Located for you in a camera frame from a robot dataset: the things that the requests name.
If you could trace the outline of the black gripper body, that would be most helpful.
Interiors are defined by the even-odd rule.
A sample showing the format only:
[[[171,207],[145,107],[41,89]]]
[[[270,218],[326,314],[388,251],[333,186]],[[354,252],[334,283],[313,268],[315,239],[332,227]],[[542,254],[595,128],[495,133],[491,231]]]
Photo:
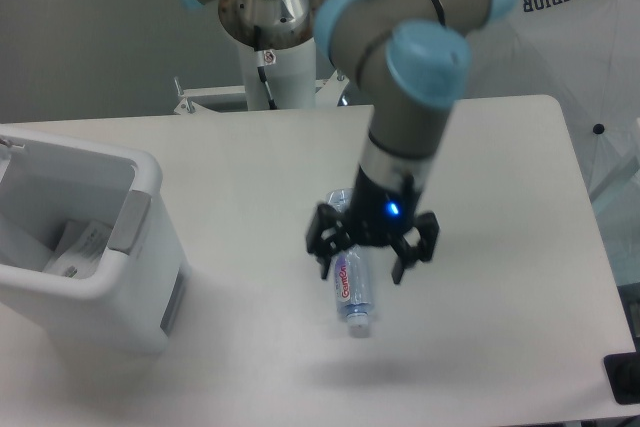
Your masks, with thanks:
[[[359,168],[345,225],[354,245],[408,250],[405,235],[414,228],[415,212],[422,191],[411,174],[400,176],[398,187],[377,184]]]

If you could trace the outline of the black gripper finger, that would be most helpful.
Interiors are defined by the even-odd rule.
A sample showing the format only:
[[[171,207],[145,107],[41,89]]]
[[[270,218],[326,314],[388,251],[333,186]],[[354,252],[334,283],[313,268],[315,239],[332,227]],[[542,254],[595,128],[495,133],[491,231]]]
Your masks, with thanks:
[[[316,206],[305,235],[306,251],[319,264],[320,278],[328,278],[332,259],[353,246],[352,222],[347,212],[328,203]]]
[[[413,268],[418,262],[430,262],[434,255],[440,233],[435,213],[428,211],[417,216],[414,219],[413,228],[419,235],[415,245],[410,245],[403,235],[393,237],[390,242],[397,256],[391,271],[391,278],[395,285],[401,283],[408,269]]]

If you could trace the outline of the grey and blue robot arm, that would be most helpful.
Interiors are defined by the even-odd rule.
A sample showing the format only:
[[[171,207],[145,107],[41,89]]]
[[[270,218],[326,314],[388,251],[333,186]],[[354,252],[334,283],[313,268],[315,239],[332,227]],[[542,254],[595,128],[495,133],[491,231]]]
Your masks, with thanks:
[[[436,216],[420,196],[471,63],[468,33],[506,16],[517,0],[182,0],[218,6],[241,57],[252,110],[311,107],[322,53],[372,101],[373,113],[344,212],[322,203],[306,249],[327,274],[359,245],[390,247],[394,281],[433,256]]]

